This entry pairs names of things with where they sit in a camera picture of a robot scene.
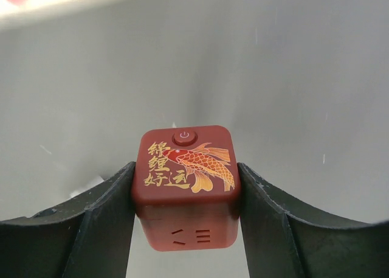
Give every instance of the orange fish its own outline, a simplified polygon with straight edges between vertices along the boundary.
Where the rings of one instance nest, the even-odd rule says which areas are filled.
[[[229,151],[223,148],[206,148],[208,144],[210,143],[201,144],[192,150],[169,149],[162,152],[162,155],[170,161],[183,165],[187,170],[187,176],[194,173],[196,182],[191,188],[193,193],[212,190],[213,183],[208,176],[221,178],[224,181],[224,191],[229,191],[231,187],[234,189],[233,175],[226,167],[230,165]]]

